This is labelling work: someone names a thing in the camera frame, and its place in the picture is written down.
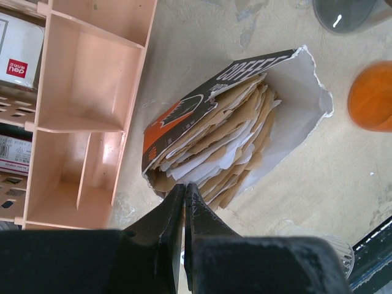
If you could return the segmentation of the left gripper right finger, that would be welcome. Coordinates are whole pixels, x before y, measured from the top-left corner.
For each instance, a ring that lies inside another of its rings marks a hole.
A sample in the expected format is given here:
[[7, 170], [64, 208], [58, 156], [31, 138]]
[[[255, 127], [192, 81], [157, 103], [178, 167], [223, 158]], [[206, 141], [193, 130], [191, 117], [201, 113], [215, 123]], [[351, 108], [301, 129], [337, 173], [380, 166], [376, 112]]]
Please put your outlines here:
[[321, 238], [243, 237], [186, 187], [184, 268], [192, 293], [350, 293], [333, 248]]

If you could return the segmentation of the white red small box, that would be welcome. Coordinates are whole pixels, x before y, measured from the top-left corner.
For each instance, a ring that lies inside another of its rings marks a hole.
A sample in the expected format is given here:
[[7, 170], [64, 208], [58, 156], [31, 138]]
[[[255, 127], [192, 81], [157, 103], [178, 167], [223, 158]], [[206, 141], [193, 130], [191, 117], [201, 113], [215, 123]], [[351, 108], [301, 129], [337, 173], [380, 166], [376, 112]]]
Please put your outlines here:
[[1, 82], [13, 88], [37, 89], [45, 28], [1, 14]]

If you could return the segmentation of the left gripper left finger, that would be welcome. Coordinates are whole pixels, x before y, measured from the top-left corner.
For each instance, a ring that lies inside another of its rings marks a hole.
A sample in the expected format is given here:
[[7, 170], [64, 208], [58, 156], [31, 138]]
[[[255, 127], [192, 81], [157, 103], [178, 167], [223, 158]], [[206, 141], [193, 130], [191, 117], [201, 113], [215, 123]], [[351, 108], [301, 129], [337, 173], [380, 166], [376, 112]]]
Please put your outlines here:
[[185, 186], [124, 230], [1, 233], [2, 293], [176, 293]]

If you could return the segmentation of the red white small carton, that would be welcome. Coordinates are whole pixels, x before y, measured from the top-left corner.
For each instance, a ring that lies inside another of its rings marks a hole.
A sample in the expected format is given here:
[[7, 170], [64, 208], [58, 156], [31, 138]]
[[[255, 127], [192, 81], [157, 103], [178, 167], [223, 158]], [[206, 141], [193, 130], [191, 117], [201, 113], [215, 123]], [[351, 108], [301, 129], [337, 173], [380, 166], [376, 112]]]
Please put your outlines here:
[[26, 140], [1, 136], [1, 171], [28, 176], [32, 143]]

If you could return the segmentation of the coffee filter box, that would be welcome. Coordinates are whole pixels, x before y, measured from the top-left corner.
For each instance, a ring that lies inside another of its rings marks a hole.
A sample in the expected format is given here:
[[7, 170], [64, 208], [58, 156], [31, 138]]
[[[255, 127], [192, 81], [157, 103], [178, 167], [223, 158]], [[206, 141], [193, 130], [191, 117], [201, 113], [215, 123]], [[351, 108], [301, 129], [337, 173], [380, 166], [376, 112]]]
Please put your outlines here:
[[211, 209], [226, 208], [333, 111], [307, 46], [240, 59], [145, 129], [141, 173], [161, 197], [195, 183]]

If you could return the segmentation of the peach plastic file organizer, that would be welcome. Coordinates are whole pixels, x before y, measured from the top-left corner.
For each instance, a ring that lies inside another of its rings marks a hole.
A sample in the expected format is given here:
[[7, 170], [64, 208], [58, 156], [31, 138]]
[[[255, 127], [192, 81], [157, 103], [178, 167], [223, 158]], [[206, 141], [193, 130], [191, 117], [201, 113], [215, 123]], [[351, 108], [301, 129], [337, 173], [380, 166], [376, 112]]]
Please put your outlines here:
[[1, 172], [1, 220], [107, 228], [156, 1], [2, 1], [44, 25], [36, 101], [1, 94], [1, 122], [32, 133], [29, 173]]

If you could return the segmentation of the clear glass dish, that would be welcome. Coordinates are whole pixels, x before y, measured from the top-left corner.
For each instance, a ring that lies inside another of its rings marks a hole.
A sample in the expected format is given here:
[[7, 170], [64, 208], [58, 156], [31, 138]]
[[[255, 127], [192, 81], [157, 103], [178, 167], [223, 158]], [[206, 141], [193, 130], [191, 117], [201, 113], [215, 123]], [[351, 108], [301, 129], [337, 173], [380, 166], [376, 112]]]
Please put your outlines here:
[[274, 232], [281, 236], [309, 236], [323, 239], [334, 249], [339, 257], [345, 277], [348, 279], [351, 275], [355, 264], [355, 253], [352, 246], [341, 237], [297, 225], [290, 219], [283, 219], [278, 222], [274, 228]]

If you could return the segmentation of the orange glass carafe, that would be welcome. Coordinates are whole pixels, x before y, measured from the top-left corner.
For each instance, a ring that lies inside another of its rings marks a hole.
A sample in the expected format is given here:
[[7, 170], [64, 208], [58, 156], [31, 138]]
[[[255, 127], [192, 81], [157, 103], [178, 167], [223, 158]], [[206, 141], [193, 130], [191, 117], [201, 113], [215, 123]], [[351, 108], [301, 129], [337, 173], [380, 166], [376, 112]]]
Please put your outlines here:
[[347, 102], [350, 118], [358, 127], [391, 132], [391, 61], [374, 62], [363, 69]]

